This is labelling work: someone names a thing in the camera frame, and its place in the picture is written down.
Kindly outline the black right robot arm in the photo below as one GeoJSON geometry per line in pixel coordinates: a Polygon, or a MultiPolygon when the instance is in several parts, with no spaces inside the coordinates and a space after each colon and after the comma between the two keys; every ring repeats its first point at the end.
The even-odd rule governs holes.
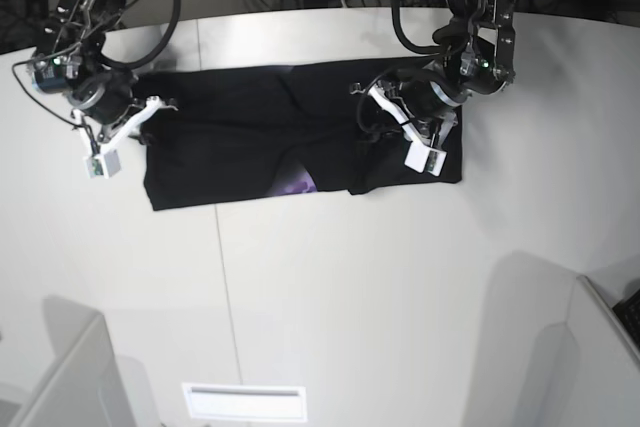
{"type": "Polygon", "coordinates": [[[89,135],[92,152],[123,132],[146,105],[134,93],[136,70],[149,65],[167,47],[179,22],[182,0],[172,0],[166,31],[142,58],[117,61],[103,52],[106,35],[133,7],[130,0],[59,0],[43,24],[30,59],[24,61],[36,91],[62,94],[80,117],[69,124],[89,135]],[[101,127],[92,134],[87,120],[101,127]]]}

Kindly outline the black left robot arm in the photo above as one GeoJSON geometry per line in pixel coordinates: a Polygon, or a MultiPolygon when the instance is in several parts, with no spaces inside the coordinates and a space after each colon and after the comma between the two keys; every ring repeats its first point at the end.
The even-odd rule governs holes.
{"type": "Polygon", "coordinates": [[[414,127],[444,137],[461,106],[474,94],[489,96],[515,78],[516,0],[441,0],[452,17],[430,46],[414,43],[401,21],[402,0],[391,0],[392,27],[413,58],[385,69],[366,87],[354,86],[356,120],[371,135],[414,127]]]}

